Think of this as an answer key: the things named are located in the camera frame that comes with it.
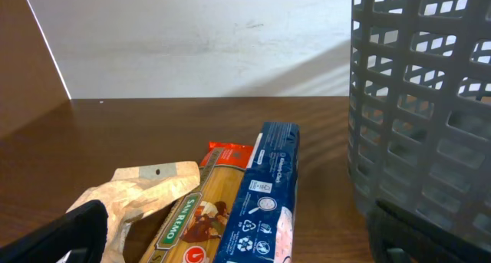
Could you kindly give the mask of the grey plastic basket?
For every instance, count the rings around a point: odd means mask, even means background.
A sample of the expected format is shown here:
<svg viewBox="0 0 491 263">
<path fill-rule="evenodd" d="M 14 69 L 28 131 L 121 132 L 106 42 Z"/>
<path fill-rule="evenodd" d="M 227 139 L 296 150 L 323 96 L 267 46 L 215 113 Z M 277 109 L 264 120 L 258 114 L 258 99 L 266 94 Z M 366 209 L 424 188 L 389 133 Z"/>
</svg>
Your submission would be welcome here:
<svg viewBox="0 0 491 263">
<path fill-rule="evenodd" d="M 490 0 L 352 0 L 348 174 L 490 248 Z"/>
</svg>

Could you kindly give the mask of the beige paper pouch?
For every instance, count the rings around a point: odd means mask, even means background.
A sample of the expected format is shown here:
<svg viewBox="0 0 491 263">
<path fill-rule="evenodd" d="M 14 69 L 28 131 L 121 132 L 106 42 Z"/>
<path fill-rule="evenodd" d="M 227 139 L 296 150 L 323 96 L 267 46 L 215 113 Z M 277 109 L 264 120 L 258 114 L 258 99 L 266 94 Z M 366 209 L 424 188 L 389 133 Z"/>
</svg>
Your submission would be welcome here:
<svg viewBox="0 0 491 263">
<path fill-rule="evenodd" d="M 195 161 L 118 168 L 110 181 L 86 189 L 68 209 L 99 200 L 107 211 L 107 236 L 99 262 L 123 262 L 131 225 L 172 204 L 200 183 Z"/>
</svg>

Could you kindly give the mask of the blue tissue box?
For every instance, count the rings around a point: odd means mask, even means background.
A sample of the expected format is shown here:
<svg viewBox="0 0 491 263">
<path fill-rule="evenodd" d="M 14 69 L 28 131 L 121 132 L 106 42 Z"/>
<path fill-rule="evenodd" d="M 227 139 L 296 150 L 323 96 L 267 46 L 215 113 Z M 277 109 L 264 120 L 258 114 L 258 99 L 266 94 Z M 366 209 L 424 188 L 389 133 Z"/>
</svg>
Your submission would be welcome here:
<svg viewBox="0 0 491 263">
<path fill-rule="evenodd" d="M 300 128 L 265 122 L 214 262 L 292 262 Z"/>
</svg>

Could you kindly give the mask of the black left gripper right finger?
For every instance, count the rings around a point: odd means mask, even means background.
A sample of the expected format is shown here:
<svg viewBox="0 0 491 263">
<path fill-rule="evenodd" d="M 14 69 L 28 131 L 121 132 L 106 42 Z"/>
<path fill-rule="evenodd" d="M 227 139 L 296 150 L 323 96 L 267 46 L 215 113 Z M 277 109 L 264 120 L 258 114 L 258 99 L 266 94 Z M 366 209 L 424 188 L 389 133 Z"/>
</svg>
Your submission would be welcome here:
<svg viewBox="0 0 491 263">
<path fill-rule="evenodd" d="M 490 252 L 379 199 L 367 214 L 375 262 L 489 262 Z"/>
</svg>

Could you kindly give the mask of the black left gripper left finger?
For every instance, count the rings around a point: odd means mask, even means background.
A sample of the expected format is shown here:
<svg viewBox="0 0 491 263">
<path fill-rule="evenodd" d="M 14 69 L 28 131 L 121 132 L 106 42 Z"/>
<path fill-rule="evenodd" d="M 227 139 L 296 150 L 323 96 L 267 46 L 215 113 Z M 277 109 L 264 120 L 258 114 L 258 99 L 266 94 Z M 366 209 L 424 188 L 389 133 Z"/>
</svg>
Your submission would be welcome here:
<svg viewBox="0 0 491 263">
<path fill-rule="evenodd" d="M 101 262 L 107 241 L 107 210 L 99 200 L 72 209 L 53 222 L 1 248 L 1 262 Z"/>
</svg>

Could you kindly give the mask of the San Remo spaghetti packet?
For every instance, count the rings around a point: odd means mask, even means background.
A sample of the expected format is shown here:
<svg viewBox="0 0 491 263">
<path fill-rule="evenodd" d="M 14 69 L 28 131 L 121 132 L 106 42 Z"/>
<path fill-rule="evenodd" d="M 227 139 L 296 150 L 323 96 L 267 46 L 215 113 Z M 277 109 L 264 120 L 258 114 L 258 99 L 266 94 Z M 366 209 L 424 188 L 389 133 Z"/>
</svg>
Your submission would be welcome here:
<svg viewBox="0 0 491 263">
<path fill-rule="evenodd" d="M 199 164 L 199 186 L 176 201 L 140 261 L 212 262 L 252 151 L 252 146 L 210 142 Z"/>
</svg>

